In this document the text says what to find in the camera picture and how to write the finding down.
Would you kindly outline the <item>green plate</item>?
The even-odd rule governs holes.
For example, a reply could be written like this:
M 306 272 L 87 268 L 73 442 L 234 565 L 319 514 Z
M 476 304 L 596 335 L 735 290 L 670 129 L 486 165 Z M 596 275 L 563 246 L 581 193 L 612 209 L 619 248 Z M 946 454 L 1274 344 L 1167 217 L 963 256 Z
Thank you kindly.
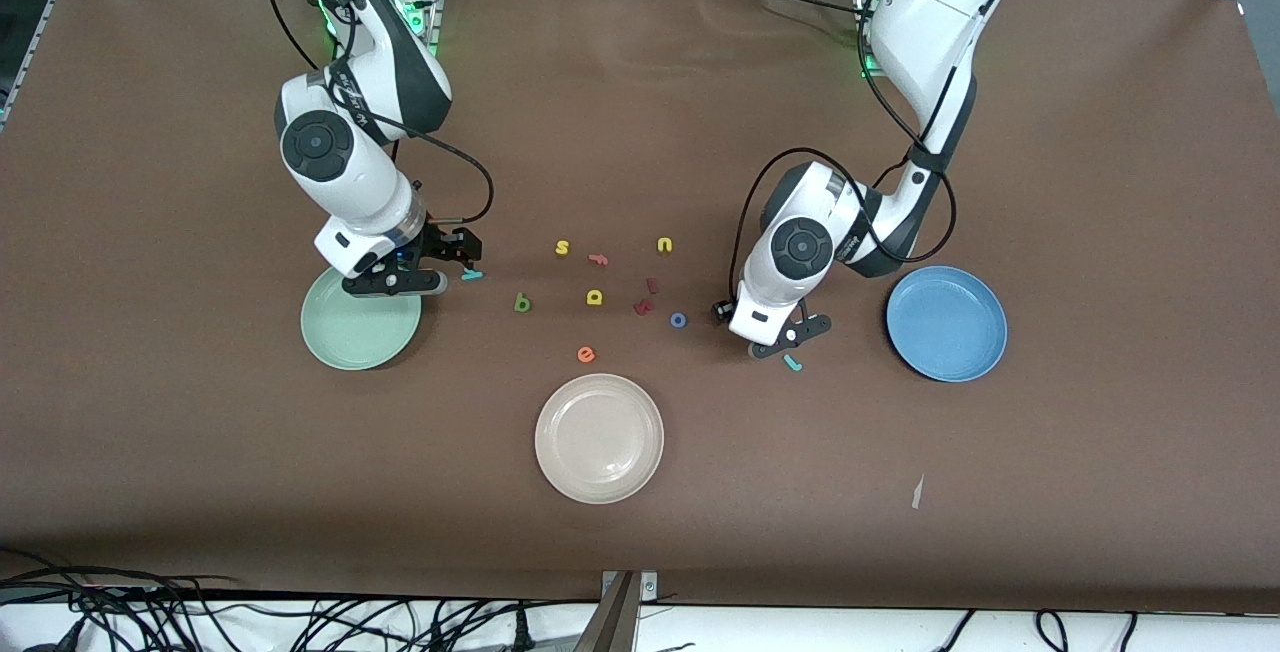
M 358 298 L 348 295 L 338 272 L 326 269 L 310 286 L 300 311 L 301 336 L 315 359 L 344 371 L 389 363 L 416 334 L 422 302 L 417 297 Z

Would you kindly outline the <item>beige plate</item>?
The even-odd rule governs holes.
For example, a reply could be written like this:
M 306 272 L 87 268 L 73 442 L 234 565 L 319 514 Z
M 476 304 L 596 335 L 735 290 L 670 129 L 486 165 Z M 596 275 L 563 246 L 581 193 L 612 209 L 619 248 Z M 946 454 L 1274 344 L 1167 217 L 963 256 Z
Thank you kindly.
M 655 475 L 666 429 L 653 397 L 628 378 L 594 373 L 550 395 L 534 448 L 547 482 L 568 500 L 618 503 Z

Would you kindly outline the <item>brown table cover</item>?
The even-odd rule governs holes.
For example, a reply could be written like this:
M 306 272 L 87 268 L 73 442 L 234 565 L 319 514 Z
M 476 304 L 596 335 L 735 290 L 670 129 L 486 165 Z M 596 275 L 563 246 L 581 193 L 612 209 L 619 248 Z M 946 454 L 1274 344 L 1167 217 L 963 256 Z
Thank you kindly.
M 0 544 L 269 591 L 653 569 L 682 603 L 1280 614 L 1280 119 L 1243 15 L 1002 1 L 937 257 L 1010 324 L 966 384 L 895 355 L 890 278 L 827 275 L 801 371 L 710 319 L 769 158 L 870 181 L 906 150 L 852 45 L 785 0 L 445 0 L 485 277 L 339 371 L 300 333 L 324 215 L 276 150 L 305 63 L 268 0 L 58 0 L 0 132 Z M 594 373 L 666 429 L 618 503 L 535 456 Z

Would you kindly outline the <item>blue plate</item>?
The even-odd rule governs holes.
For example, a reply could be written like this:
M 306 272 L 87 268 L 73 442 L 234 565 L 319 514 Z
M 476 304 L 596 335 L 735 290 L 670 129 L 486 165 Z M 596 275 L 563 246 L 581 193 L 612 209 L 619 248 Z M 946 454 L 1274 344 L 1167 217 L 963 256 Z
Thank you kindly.
M 884 327 L 906 365 L 943 383 L 984 377 L 1009 343 L 1009 320 L 997 295 L 955 266 L 924 266 L 902 277 L 890 292 Z

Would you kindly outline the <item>grey metal beam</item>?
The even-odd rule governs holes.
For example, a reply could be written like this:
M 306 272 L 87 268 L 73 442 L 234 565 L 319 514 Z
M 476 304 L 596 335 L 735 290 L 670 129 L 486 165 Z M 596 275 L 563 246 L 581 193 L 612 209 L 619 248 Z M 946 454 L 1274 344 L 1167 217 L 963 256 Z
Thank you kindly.
M 641 571 L 611 573 L 573 652 L 634 652 L 644 592 Z

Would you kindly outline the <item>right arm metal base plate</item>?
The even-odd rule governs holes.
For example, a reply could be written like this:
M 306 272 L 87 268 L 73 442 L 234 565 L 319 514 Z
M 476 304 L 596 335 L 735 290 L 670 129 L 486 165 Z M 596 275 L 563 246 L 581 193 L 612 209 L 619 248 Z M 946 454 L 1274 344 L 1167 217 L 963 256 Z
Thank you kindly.
M 440 38 L 445 0 L 396 1 L 410 29 L 428 46 L 428 51 L 435 55 Z

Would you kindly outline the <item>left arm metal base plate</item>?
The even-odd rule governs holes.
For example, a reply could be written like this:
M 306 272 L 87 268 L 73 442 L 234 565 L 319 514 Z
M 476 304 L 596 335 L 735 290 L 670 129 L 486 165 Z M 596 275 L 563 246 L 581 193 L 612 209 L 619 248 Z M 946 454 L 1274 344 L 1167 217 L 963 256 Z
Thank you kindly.
M 870 41 L 868 38 L 869 20 L 873 14 L 873 8 L 876 0 L 852 0 L 852 6 L 856 13 L 858 26 L 856 26 L 856 42 L 858 42 L 858 64 L 860 67 L 860 76 L 863 79 L 870 79 L 878 73 L 874 58 L 870 54 Z

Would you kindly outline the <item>small metal bracket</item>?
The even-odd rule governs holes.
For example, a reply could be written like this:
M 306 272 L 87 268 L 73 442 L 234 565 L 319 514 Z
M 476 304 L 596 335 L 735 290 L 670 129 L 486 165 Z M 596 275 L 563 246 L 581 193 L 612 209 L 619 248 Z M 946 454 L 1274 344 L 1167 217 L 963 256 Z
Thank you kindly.
M 605 570 L 602 574 L 602 588 L 600 599 L 603 599 L 611 588 L 613 580 L 621 574 L 617 570 Z M 655 603 L 659 596 L 658 588 L 658 573 L 655 570 L 639 570 L 635 571 L 635 578 L 637 579 L 640 589 L 640 601 L 644 605 Z

